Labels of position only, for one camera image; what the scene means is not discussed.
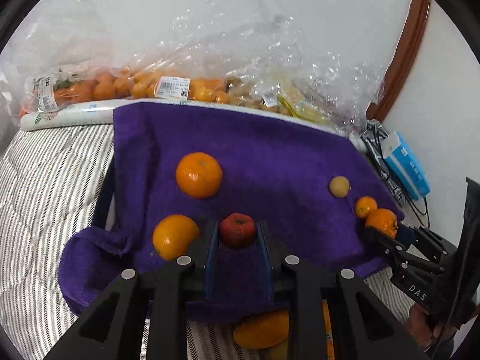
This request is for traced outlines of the right hand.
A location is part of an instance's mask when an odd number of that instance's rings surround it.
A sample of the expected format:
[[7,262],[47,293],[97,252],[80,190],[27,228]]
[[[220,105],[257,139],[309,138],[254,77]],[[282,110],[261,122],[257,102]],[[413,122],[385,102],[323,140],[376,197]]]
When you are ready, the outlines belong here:
[[[411,334],[415,342],[429,355],[434,351],[434,344],[439,339],[443,326],[437,325],[432,330],[426,323],[426,317],[429,312],[421,305],[415,303],[409,310],[408,319],[404,324],[405,329]],[[445,330],[443,341],[436,353],[437,359],[449,359],[452,355],[454,341],[453,337],[456,335],[457,329],[449,327]]]

